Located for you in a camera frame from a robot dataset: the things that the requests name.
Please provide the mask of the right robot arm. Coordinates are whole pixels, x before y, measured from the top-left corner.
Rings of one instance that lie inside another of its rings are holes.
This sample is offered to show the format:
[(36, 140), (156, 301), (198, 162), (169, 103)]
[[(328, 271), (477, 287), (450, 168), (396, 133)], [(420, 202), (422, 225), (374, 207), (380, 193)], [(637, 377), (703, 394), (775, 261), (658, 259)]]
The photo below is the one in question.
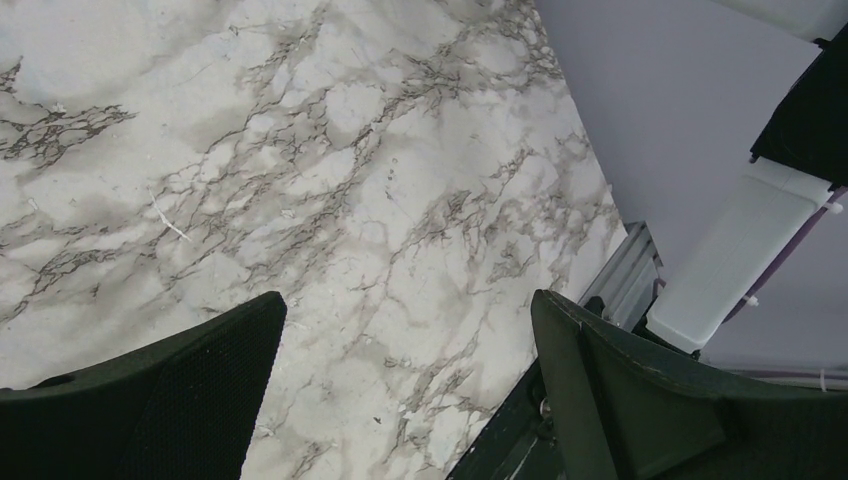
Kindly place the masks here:
[(725, 7), (817, 45), (778, 104), (749, 165), (693, 256), (646, 312), (646, 334), (700, 351), (747, 305), (847, 191), (847, 4), (727, 1)]

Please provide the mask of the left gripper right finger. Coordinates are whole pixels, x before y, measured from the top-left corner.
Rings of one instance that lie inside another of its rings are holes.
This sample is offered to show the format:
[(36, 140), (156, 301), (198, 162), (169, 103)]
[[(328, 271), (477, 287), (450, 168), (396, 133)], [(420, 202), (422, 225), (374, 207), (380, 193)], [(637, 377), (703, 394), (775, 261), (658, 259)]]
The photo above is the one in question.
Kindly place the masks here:
[(738, 376), (537, 291), (531, 318), (568, 479), (843, 479), (847, 395)]

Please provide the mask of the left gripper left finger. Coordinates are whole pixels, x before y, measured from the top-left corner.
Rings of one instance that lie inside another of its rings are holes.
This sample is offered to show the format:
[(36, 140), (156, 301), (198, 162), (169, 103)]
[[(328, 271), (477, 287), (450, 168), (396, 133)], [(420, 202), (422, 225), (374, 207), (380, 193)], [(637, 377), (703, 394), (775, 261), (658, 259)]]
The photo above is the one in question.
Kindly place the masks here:
[(5, 479), (237, 479), (284, 329), (274, 291), (102, 363), (1, 392)]

